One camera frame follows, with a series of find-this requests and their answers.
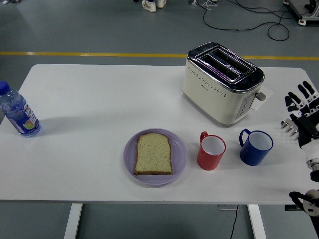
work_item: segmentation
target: plate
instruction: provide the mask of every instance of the plate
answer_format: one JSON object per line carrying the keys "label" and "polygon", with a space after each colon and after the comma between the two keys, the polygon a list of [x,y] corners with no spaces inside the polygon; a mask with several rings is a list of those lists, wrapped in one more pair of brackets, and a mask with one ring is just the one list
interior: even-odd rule
{"label": "plate", "polygon": [[[161,133],[169,138],[171,146],[170,161],[173,168],[172,175],[134,175],[136,161],[136,146],[138,138],[144,133]],[[162,128],[145,129],[135,134],[124,148],[124,164],[129,172],[137,180],[153,186],[169,183],[179,177],[183,172],[187,162],[187,150],[183,141],[174,133]]]}

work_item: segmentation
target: bottle cap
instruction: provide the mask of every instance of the bottle cap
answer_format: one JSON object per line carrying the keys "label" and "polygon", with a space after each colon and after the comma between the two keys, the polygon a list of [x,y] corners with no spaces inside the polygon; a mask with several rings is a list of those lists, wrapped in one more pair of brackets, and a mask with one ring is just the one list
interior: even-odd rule
{"label": "bottle cap", "polygon": [[6,81],[0,81],[0,95],[4,95],[11,90],[9,84]]}

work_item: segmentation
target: white toaster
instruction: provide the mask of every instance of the white toaster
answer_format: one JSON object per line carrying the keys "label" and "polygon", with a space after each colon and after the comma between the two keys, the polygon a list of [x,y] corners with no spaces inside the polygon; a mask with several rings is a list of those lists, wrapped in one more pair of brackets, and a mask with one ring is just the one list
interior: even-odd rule
{"label": "white toaster", "polygon": [[223,126],[249,111],[264,73],[227,48],[213,42],[187,54],[183,92]]}

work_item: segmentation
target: plastic bottle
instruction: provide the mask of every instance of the plastic bottle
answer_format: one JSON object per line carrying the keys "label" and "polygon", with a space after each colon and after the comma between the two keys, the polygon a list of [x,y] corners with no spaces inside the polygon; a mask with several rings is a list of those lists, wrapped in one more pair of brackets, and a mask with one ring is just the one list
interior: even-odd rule
{"label": "plastic bottle", "polygon": [[0,81],[0,109],[22,136],[32,137],[39,133],[39,120],[24,97],[6,81]]}

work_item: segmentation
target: slice of bread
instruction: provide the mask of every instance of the slice of bread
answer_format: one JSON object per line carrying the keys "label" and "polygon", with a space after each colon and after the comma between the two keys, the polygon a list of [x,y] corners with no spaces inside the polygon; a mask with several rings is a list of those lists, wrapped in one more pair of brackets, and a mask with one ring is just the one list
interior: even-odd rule
{"label": "slice of bread", "polygon": [[135,175],[173,174],[168,137],[160,133],[140,135],[136,149]]}

